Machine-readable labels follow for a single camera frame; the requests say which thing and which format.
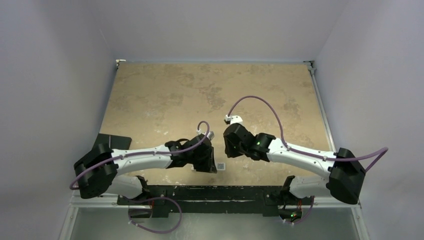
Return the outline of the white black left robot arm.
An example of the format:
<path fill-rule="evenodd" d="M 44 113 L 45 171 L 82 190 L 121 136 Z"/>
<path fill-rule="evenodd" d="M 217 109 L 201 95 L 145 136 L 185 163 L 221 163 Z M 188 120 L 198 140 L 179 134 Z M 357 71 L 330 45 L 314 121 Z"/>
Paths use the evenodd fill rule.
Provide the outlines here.
<path fill-rule="evenodd" d="M 74 165 L 75 179 L 69 188 L 78 190 L 81 198 L 91 199 L 104 193 L 121 195 L 138 205 L 149 199 L 147 180 L 127 174 L 148 169 L 183 168 L 217 173 L 214 148 L 209 137 L 199 134 L 145 149 L 116 149 L 107 143 L 94 146 Z"/>

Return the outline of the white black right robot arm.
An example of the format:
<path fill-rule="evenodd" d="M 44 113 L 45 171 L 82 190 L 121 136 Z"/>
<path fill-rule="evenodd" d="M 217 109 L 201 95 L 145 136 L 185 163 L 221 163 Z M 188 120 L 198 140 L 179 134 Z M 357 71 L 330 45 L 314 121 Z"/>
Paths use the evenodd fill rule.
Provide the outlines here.
<path fill-rule="evenodd" d="M 350 205 L 359 201 L 366 171 L 358 161 L 347 161 L 353 155 L 348 149 L 332 152 L 284 145 L 271 134 L 253 135 L 240 123 L 229 125 L 223 139 L 228 158 L 244 155 L 254 161 L 287 164 L 312 172 L 313 176 L 286 178 L 280 197 L 288 204 L 312 196 L 331 196 Z"/>

